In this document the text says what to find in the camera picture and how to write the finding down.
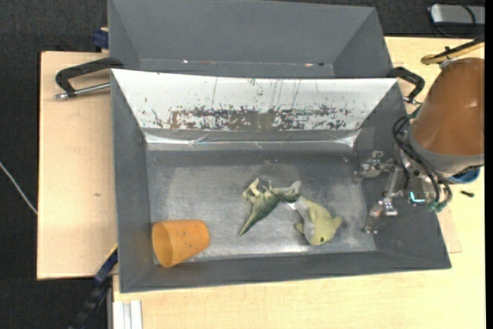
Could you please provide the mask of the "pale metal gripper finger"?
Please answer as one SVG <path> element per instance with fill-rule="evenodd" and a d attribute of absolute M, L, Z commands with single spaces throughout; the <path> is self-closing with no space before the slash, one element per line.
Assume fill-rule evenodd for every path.
<path fill-rule="evenodd" d="M 378 200 L 368 210 L 363 231 L 367 234 L 376 234 L 390 219 L 398 217 L 398 211 L 392 200 Z"/>
<path fill-rule="evenodd" d="M 382 173 L 393 172 L 395 168 L 396 162 L 394 158 L 386 157 L 383 151 L 374 150 L 366 159 L 359 162 L 353 172 L 352 181 L 362 182 L 365 179 L 373 179 Z"/>

